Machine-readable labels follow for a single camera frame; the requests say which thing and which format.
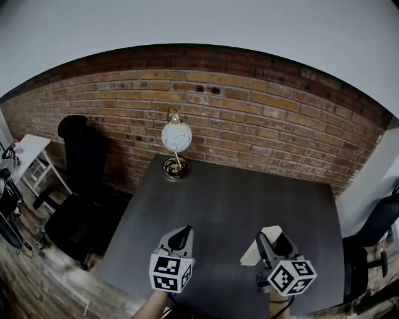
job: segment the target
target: lamp base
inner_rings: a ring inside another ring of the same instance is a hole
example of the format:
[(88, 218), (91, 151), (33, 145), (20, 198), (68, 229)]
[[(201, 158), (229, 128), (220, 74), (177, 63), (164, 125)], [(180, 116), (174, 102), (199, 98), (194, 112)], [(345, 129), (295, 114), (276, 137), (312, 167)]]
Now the lamp base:
[(179, 156), (179, 161), (181, 168), (176, 157), (168, 158), (166, 161), (163, 162), (162, 169), (166, 177), (177, 181), (179, 179), (186, 178), (189, 175), (190, 162), (188, 161), (188, 159)]

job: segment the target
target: table lamp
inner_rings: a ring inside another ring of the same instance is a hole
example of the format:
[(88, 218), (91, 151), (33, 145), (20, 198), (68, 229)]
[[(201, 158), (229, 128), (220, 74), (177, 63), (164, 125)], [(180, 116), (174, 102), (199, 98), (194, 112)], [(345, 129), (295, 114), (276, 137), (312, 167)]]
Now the table lamp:
[[(173, 116), (169, 119), (169, 112), (173, 110)], [(164, 146), (175, 153), (175, 157), (167, 159), (162, 164), (164, 173), (170, 179), (183, 179), (190, 173), (190, 163), (177, 153), (184, 151), (189, 147), (193, 135), (186, 123), (180, 119), (178, 112), (174, 108), (169, 108), (168, 124), (162, 130), (162, 143)]]

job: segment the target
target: white glass lampshade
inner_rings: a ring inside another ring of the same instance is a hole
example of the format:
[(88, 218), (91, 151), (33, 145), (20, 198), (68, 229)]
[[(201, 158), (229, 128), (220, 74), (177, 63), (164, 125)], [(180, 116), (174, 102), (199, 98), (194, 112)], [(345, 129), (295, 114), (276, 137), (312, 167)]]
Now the white glass lampshade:
[(162, 130), (162, 143), (172, 152), (182, 152), (189, 147), (193, 135), (186, 123), (174, 123), (172, 120)]

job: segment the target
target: table top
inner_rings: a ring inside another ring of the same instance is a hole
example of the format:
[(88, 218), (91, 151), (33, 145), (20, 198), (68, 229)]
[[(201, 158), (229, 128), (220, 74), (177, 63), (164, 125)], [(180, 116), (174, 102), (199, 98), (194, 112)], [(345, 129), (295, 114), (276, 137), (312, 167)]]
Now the table top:
[(21, 162), (18, 167), (12, 171), (12, 180), (14, 183), (18, 183), (22, 175), (33, 163), (35, 158), (46, 148), (50, 143), (48, 138), (43, 138), (31, 134), (27, 134), (19, 142), (19, 147), (22, 149), (21, 154), (17, 154), (19, 161)]
[(342, 303), (344, 255), (329, 185), (191, 161), (190, 175), (171, 181), (156, 155), (130, 201), (99, 275), (141, 298), (151, 294), (148, 269), (161, 237), (194, 229), (193, 276), (179, 302), (223, 318), (265, 318), (268, 295), (258, 294), (255, 267), (240, 258), (256, 234), (280, 225), (318, 277), (291, 306), (293, 315)]

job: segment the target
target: brick wall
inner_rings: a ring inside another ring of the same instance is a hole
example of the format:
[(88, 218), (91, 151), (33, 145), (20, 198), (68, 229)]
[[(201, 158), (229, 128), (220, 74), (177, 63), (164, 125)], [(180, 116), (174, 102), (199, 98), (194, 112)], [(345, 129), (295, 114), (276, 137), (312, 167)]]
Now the brick wall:
[(69, 62), (0, 99), (14, 136), (48, 137), (83, 114), (109, 139), (105, 180), (134, 192), (174, 106), (193, 132), (188, 158), (310, 179), (339, 195), (362, 169), (392, 115), (346, 83), (305, 65), (246, 50), (154, 45)]

